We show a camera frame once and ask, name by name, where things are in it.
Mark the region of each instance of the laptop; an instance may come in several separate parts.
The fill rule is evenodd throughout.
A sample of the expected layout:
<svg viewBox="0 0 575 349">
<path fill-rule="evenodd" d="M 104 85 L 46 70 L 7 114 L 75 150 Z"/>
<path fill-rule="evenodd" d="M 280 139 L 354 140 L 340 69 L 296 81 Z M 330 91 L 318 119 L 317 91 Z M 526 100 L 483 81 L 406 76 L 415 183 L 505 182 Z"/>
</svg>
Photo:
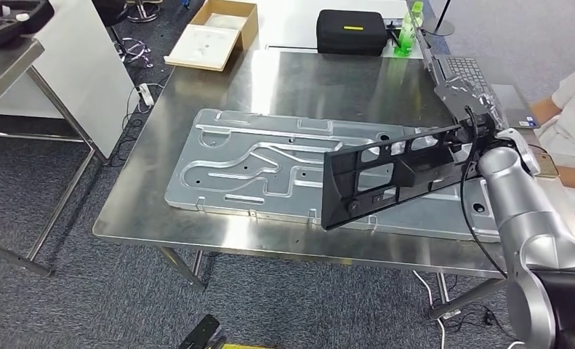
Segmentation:
<svg viewBox="0 0 575 349">
<path fill-rule="evenodd" d="M 434 55 L 420 29 L 416 30 L 416 39 L 426 68 L 436 85 L 452 77 L 460 77 L 469 82 L 476 92 L 485 92 L 492 97 L 492 103 L 501 111 L 509 127 L 536 129 L 540 126 L 516 83 L 497 60 L 491 57 Z"/>
</svg>

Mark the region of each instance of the yellow label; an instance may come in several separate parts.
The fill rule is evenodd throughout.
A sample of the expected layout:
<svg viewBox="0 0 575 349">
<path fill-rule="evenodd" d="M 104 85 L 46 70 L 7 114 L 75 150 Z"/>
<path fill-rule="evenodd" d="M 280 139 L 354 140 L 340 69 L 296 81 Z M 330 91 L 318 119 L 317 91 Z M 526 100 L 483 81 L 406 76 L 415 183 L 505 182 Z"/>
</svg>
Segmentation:
<svg viewBox="0 0 575 349">
<path fill-rule="evenodd" d="M 246 345 L 226 344 L 226 345 L 223 345 L 223 349 L 270 349 L 270 348 L 249 347 Z"/>
</svg>

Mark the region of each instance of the white cable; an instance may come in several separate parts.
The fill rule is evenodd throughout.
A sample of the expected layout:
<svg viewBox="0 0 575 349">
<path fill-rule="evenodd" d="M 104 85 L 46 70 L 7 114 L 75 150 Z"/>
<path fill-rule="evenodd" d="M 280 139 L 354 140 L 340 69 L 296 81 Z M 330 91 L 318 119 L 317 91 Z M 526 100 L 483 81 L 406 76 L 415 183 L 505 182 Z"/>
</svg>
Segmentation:
<svg viewBox="0 0 575 349">
<path fill-rule="evenodd" d="M 415 270 L 413 270 L 413 272 L 414 272 L 414 275 L 420 280 L 420 282 L 422 282 L 424 287 L 426 287 L 426 291 L 428 292 L 428 304 L 432 307 L 433 306 L 433 293 L 430 291 L 430 287 L 428 286 L 426 281 L 424 281 L 424 279 L 420 276 L 420 274 L 418 274 L 418 272 L 416 272 Z M 446 328 L 443 327 L 443 324 L 441 323 L 440 318 L 437 319 L 437 324 L 439 324 L 439 328 L 441 329 L 441 349 L 444 349 L 446 346 Z"/>
<path fill-rule="evenodd" d="M 165 86 L 160 85 L 160 84 L 146 84 L 146 85 L 148 85 L 148 86 L 157 86 L 157 87 L 160 87 L 160 88 L 162 88 L 162 89 L 165 88 Z"/>
<path fill-rule="evenodd" d="M 134 87 L 131 89 L 131 92 L 129 92 L 129 98 L 126 99 L 126 114 L 125 114 L 125 116 L 124 116 L 124 119 L 122 120 L 122 130 L 123 130 L 123 131 L 124 131 L 124 128 L 125 128 L 126 124 L 129 123 L 129 119 L 131 118 L 131 115 L 129 114 L 129 104 L 131 103 L 131 96 L 133 95 L 133 91 L 136 91 L 137 88 L 138 88 L 140 85 L 134 86 Z M 154 84 L 154 83 L 152 83 L 152 84 L 146 84 L 146 85 L 147 85 L 147 86 L 157 86 L 157 87 L 160 87 L 161 89 L 165 89 L 165 86 L 163 86 L 163 85 L 161 85 L 161 84 Z M 140 107 L 140 103 L 141 103 L 141 100 L 137 103 L 137 107 L 135 107 L 135 109 L 137 109 L 137 112 L 138 112 L 138 113 L 141 113 L 141 114 L 148 114 L 148 113 L 150 113 L 150 111 L 152 110 L 152 107 L 149 107 L 147 110 L 143 111 L 143 110 L 142 110 L 142 107 Z"/>
<path fill-rule="evenodd" d="M 521 342 L 520 340 L 517 340 L 516 342 L 510 344 L 510 346 L 507 347 L 507 349 L 512 349 L 512 348 L 514 348 L 514 345 L 525 345 L 525 343 Z"/>
</svg>

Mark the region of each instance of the cardboard box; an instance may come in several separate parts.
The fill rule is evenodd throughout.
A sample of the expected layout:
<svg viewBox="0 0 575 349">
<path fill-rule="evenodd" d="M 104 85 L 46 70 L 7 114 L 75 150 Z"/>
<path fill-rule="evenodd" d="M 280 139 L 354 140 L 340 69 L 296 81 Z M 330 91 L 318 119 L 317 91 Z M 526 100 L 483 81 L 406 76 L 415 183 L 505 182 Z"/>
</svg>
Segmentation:
<svg viewBox="0 0 575 349">
<path fill-rule="evenodd" d="M 223 71 L 233 49 L 250 48 L 258 30 L 256 4 L 207 0 L 182 33 L 172 53 L 165 57 L 165 63 Z"/>
</svg>

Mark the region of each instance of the clear plastic bottle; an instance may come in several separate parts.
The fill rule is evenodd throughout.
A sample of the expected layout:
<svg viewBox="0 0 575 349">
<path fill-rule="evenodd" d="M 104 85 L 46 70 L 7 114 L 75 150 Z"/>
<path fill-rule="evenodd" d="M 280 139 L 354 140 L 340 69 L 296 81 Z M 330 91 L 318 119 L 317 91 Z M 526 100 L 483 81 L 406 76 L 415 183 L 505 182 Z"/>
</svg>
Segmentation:
<svg viewBox="0 0 575 349">
<path fill-rule="evenodd" d="M 405 14 L 401 34 L 398 36 L 400 46 L 394 48 L 394 55 L 406 57 L 411 54 L 411 48 L 414 46 L 414 42 L 416 41 L 416 28 L 419 28 L 422 25 L 423 6 L 424 5 L 421 1 L 416 1 L 414 2 L 414 6 L 411 8 L 412 15 L 410 15 L 409 12 Z"/>
</svg>

